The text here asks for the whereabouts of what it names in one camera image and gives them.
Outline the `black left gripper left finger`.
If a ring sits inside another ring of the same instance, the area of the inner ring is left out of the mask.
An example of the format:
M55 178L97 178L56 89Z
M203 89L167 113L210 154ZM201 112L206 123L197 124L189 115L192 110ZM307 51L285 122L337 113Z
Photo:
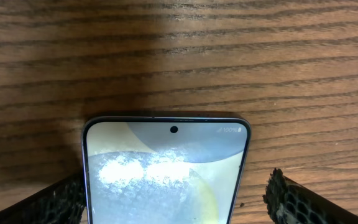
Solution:
M81 172L0 211L0 224L77 224L86 207Z

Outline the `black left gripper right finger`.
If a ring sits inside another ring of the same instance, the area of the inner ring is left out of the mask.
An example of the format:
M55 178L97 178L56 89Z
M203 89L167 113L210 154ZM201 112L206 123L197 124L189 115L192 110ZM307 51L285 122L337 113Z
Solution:
M358 224L358 216L274 169L263 201L275 224Z

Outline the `blue Galaxy smartphone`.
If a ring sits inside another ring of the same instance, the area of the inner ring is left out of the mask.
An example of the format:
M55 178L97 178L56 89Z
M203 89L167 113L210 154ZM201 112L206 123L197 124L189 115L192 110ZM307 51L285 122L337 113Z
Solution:
M250 143L242 118L99 116L81 134L88 222L231 222Z

